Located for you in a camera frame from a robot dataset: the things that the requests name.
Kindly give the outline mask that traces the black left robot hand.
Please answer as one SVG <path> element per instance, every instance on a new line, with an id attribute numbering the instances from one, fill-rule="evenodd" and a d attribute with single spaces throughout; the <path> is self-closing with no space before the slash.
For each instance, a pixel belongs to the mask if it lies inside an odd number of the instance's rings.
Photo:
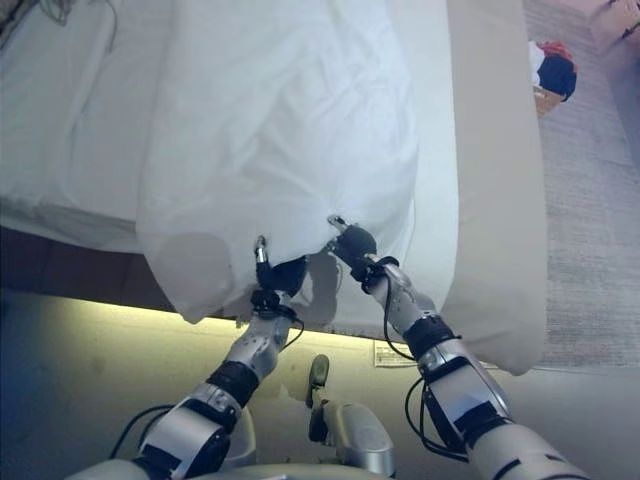
<path id="1" fill-rule="evenodd" d="M 305 255 L 288 262 L 272 265 L 267 252 L 267 242 L 260 235 L 255 243 L 256 279 L 260 288 L 268 291 L 284 292 L 294 297 L 300 290 L 307 269 Z"/>

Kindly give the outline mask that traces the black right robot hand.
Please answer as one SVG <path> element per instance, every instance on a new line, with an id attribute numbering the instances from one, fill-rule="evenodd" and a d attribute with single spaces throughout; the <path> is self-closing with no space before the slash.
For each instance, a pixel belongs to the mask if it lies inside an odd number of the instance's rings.
<path id="1" fill-rule="evenodd" d="M 354 278 L 364 275 L 371 263 L 369 255 L 377 253 L 377 245 L 373 236 L 356 224 L 349 224 L 339 215 L 328 217 L 338 235 L 328 243 L 328 249 L 350 269 Z"/>

